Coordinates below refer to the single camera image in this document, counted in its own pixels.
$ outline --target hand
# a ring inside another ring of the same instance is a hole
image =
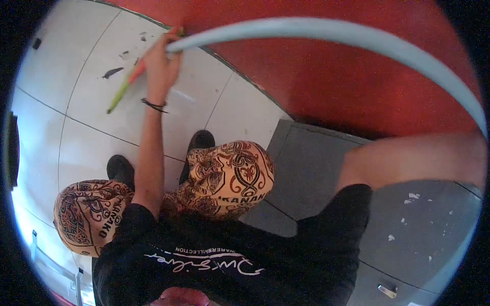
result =
[[[169,59],[166,52],[168,43],[180,39],[175,34],[177,30],[178,28],[175,27],[163,34],[143,58],[147,68],[147,98],[155,105],[165,104],[165,98],[179,76],[182,53],[174,54],[173,58]]]

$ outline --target black sneaker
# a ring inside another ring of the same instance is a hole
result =
[[[191,142],[189,143],[189,147],[187,148],[187,153],[193,149],[207,149],[212,148],[216,145],[214,141],[213,134],[206,130],[197,131],[194,136],[192,136]],[[182,185],[189,178],[189,173],[191,170],[189,169],[189,161],[185,160],[184,168],[182,169],[182,173],[180,174],[179,185]]]
[[[115,180],[125,183],[134,191],[134,168],[122,155],[114,155],[107,162],[107,177],[109,180]]]

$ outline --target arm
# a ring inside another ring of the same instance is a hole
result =
[[[172,33],[164,34],[144,57],[148,79],[148,102],[164,105],[165,98],[178,78],[181,54],[167,58],[167,42],[178,40]],[[158,219],[163,203],[165,180],[162,139],[162,113],[147,107],[140,142],[138,166],[135,170],[133,203],[150,210]]]
[[[346,154],[337,191],[353,184],[372,189],[413,180],[473,183],[483,191],[487,142],[481,133],[383,139]]]

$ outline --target red painted wall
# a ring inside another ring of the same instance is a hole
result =
[[[426,1],[110,0],[189,34],[239,21],[312,16],[395,34],[448,65],[480,94],[464,46],[441,10]],[[265,89],[293,118],[368,138],[476,127],[443,89],[370,51],[306,39],[246,40],[209,46]]]

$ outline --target light blue hose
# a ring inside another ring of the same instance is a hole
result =
[[[427,76],[453,96],[488,138],[485,114],[464,82],[434,56],[380,29],[320,18],[267,18],[220,26],[168,45],[169,53],[249,38],[297,37],[341,43],[383,54]]]

